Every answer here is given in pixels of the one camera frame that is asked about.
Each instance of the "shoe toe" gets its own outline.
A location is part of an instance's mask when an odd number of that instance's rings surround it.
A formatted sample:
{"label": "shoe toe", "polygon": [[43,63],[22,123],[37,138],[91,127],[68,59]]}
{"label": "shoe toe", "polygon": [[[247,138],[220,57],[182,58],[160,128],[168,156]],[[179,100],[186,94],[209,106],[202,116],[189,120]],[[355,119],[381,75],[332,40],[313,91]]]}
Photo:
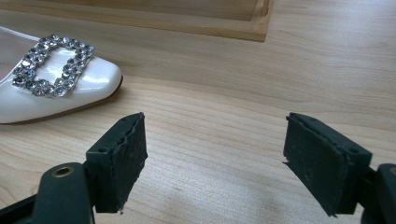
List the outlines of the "shoe toe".
{"label": "shoe toe", "polygon": [[12,86],[12,78],[0,83],[0,123],[40,119],[103,100],[117,90],[121,72],[114,63],[93,57],[73,91],[62,98],[33,96]]}

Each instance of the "wooden board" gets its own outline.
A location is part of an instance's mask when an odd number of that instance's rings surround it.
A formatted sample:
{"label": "wooden board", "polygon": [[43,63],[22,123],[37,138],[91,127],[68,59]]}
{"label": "wooden board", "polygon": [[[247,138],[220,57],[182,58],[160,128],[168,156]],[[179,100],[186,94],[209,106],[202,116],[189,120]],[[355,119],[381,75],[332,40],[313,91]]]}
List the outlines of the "wooden board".
{"label": "wooden board", "polygon": [[0,0],[43,15],[264,41],[274,0]]}

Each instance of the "crystal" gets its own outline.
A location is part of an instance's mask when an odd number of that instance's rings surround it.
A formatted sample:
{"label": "crystal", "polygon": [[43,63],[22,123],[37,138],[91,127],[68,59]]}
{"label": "crystal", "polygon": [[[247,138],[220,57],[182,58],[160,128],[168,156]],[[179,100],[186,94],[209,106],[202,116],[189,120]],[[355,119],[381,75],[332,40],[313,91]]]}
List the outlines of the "crystal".
{"label": "crystal", "polygon": [[33,80],[27,80],[25,82],[24,88],[26,90],[32,90],[35,87],[35,82]]}
{"label": "crystal", "polygon": [[30,61],[28,58],[23,58],[21,66],[24,68],[35,68],[35,62]]}
{"label": "crystal", "polygon": [[17,87],[23,87],[25,82],[26,80],[23,77],[15,77],[14,79],[12,79],[12,85]]}
{"label": "crystal", "polygon": [[37,57],[35,57],[35,62],[36,63],[43,63],[44,62],[44,57],[41,55],[38,55]]}
{"label": "crystal", "polygon": [[74,79],[74,78],[75,78],[75,75],[74,75],[74,74],[65,74],[65,73],[62,73],[62,78],[63,78],[63,79]]}
{"label": "crystal", "polygon": [[40,50],[39,54],[41,56],[43,56],[44,58],[47,58],[48,56],[50,56],[50,52],[47,49]]}
{"label": "crystal", "polygon": [[77,66],[81,67],[81,69],[82,69],[82,68],[84,68],[84,67],[85,67],[85,65],[87,65],[87,64],[86,64],[86,62],[84,62],[84,61],[81,61],[81,62],[76,62],[76,63],[75,63],[75,65],[77,65]]}
{"label": "crystal", "polygon": [[81,74],[82,73],[82,67],[80,67],[80,66],[78,66],[78,65],[74,65],[73,66],[73,73],[74,74],[77,74],[77,75],[79,75],[79,74]]}
{"label": "crystal", "polygon": [[86,53],[88,56],[92,56],[92,55],[93,55],[93,50],[94,50],[94,47],[93,47],[93,46],[91,46],[91,45],[86,45],[86,46],[84,47],[84,49],[85,49],[85,53]]}
{"label": "crystal", "polygon": [[38,42],[40,42],[45,47],[45,49],[48,49],[49,47],[54,46],[53,43],[51,43],[49,38],[41,38],[38,40]]}
{"label": "crystal", "polygon": [[20,72],[21,75],[25,76],[25,77],[34,77],[35,76],[35,70],[30,69],[30,68],[23,68]]}
{"label": "crystal", "polygon": [[64,66],[64,73],[67,75],[73,74],[73,64],[67,64]]}
{"label": "crystal", "polygon": [[65,96],[67,94],[67,88],[64,86],[57,87],[54,91],[54,94],[60,97]]}
{"label": "crystal", "polygon": [[76,49],[75,51],[76,54],[86,54],[85,49]]}
{"label": "crystal", "polygon": [[33,61],[35,59],[35,55],[34,54],[26,54],[23,59]]}
{"label": "crystal", "polygon": [[64,74],[67,75],[67,78],[69,78],[70,76],[73,76],[75,73],[73,72],[73,70],[64,70]]}
{"label": "crystal", "polygon": [[85,54],[76,54],[75,59],[77,61],[85,61],[87,59],[87,55],[85,55]]}
{"label": "crystal", "polygon": [[53,92],[55,91],[55,88],[52,85],[48,85],[46,87],[43,88],[43,92],[45,93],[45,95],[47,96],[51,96],[53,94]]}
{"label": "crystal", "polygon": [[32,54],[39,54],[40,52],[41,52],[41,50],[38,48],[32,48],[29,50],[29,53],[32,53]]}
{"label": "crystal", "polygon": [[74,64],[76,62],[77,62],[77,60],[74,59],[74,58],[71,58],[71,59],[67,60],[67,63],[70,63],[70,64]]}
{"label": "crystal", "polygon": [[44,96],[45,95],[43,89],[41,89],[39,87],[33,87],[32,89],[30,89],[30,91],[32,92],[32,94],[34,96]]}
{"label": "crystal", "polygon": [[12,72],[14,75],[19,75],[22,72],[23,68],[21,67],[16,67],[14,71]]}
{"label": "crystal", "polygon": [[38,49],[49,49],[50,45],[44,45],[42,43],[38,43],[38,44],[35,45],[35,47],[38,48]]}
{"label": "crystal", "polygon": [[67,46],[68,48],[72,49],[72,48],[76,45],[77,42],[78,42],[78,41],[77,41],[76,39],[71,39],[71,40],[66,44],[66,46]]}
{"label": "crystal", "polygon": [[54,43],[55,45],[57,45],[58,43],[61,42],[61,37],[58,35],[50,35],[49,39],[50,39],[50,42]]}
{"label": "crystal", "polygon": [[35,84],[37,87],[43,88],[48,86],[50,83],[46,79],[39,79]]}
{"label": "crystal", "polygon": [[61,37],[61,44],[67,45],[69,43],[70,39],[67,36]]}
{"label": "crystal", "polygon": [[82,49],[82,48],[85,47],[85,43],[80,42],[80,41],[77,41],[74,47],[75,47],[76,49]]}
{"label": "crystal", "polygon": [[71,89],[72,87],[74,87],[75,84],[76,84],[75,81],[73,81],[72,79],[69,79],[69,80],[65,80],[65,81],[64,81],[64,86],[65,86],[67,89]]}
{"label": "crystal", "polygon": [[64,84],[64,79],[61,77],[56,78],[54,85],[56,87],[62,86]]}

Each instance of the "white shoe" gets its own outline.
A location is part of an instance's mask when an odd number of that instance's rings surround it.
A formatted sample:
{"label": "white shoe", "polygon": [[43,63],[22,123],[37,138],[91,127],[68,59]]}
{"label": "white shoe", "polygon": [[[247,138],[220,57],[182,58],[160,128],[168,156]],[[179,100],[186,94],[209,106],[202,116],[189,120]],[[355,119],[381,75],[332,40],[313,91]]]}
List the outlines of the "white shoe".
{"label": "white shoe", "polygon": [[111,96],[120,69],[92,52],[75,39],[0,27],[0,124],[59,116]]}

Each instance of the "screw hole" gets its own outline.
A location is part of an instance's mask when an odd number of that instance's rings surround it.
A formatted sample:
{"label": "screw hole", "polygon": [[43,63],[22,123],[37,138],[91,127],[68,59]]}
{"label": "screw hole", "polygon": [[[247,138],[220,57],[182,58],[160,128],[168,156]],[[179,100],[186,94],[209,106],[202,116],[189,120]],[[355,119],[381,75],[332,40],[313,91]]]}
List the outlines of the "screw hole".
{"label": "screw hole", "polygon": [[54,171],[52,173],[52,176],[54,176],[54,177],[64,177],[64,176],[70,175],[73,172],[74,172],[74,168],[73,167],[65,166],[65,167],[61,167],[58,170]]}

